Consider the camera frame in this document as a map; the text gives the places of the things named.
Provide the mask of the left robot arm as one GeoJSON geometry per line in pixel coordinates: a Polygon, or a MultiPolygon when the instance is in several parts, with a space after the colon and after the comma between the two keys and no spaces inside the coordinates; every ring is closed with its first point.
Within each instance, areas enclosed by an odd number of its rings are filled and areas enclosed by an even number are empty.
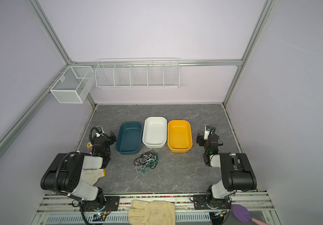
{"type": "Polygon", "coordinates": [[[105,168],[111,160],[110,146],[115,142],[114,133],[110,133],[109,136],[96,134],[90,138],[91,153],[59,153],[41,178],[41,188],[81,203],[88,203],[91,210],[103,210],[107,204],[103,190],[89,184],[81,176],[83,171],[101,170],[102,174],[105,174],[105,168]]]}

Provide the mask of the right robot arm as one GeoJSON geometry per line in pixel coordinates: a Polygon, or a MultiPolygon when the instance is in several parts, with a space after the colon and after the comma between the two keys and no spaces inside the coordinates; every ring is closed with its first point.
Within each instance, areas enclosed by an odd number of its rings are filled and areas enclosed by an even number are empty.
{"type": "Polygon", "coordinates": [[[196,207],[207,206],[210,209],[220,209],[231,202],[230,196],[237,191],[256,190],[257,180],[245,153],[220,153],[218,147],[223,144],[215,134],[210,134],[208,138],[197,135],[196,143],[204,147],[205,165],[221,170],[221,180],[209,186],[205,203],[196,203],[196,207]]]}

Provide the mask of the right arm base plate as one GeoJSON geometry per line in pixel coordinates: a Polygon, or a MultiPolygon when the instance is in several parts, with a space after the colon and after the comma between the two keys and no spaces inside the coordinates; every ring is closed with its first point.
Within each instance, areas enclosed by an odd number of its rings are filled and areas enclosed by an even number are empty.
{"type": "Polygon", "coordinates": [[[229,210],[231,207],[230,199],[215,199],[206,194],[192,195],[190,200],[196,210],[229,210]]]}

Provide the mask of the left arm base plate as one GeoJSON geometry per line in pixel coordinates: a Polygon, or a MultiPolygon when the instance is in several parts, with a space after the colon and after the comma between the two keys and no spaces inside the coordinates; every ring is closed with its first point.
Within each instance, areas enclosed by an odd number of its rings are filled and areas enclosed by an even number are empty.
{"type": "Polygon", "coordinates": [[[84,212],[99,212],[99,211],[113,211],[118,210],[120,203],[120,196],[104,196],[101,202],[97,201],[84,201],[81,204],[81,208],[84,212]]]}

